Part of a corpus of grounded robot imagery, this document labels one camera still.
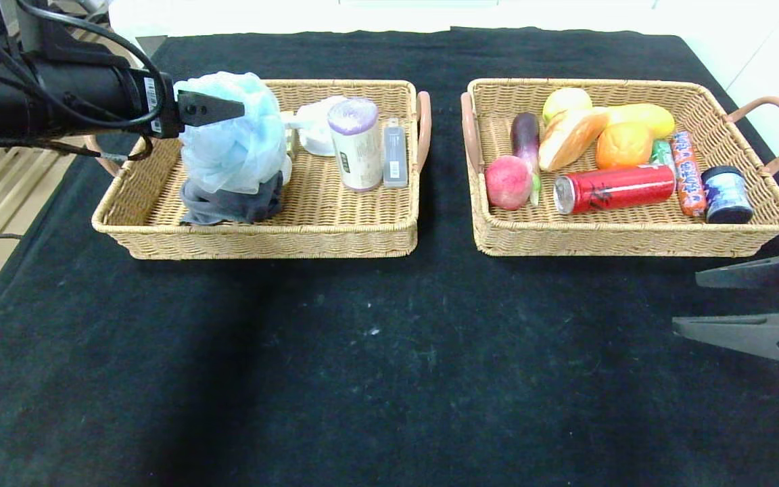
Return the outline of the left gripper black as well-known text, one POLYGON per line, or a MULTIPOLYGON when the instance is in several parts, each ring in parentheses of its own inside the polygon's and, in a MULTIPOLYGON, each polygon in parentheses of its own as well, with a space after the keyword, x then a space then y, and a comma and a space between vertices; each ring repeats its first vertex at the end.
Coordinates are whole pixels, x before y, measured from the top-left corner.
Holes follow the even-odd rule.
MULTIPOLYGON (((126 131, 161 138, 176 137, 181 131, 167 74, 157 81, 145 69, 47 62, 45 89, 82 116, 76 119, 53 104, 47 106, 49 126, 65 135, 104 133, 109 129, 99 126, 98 120, 136 120, 155 109, 155 119, 126 131)), ((176 106, 181 123, 194 127, 238 119, 246 113, 240 101, 188 90, 176 92, 176 106)))

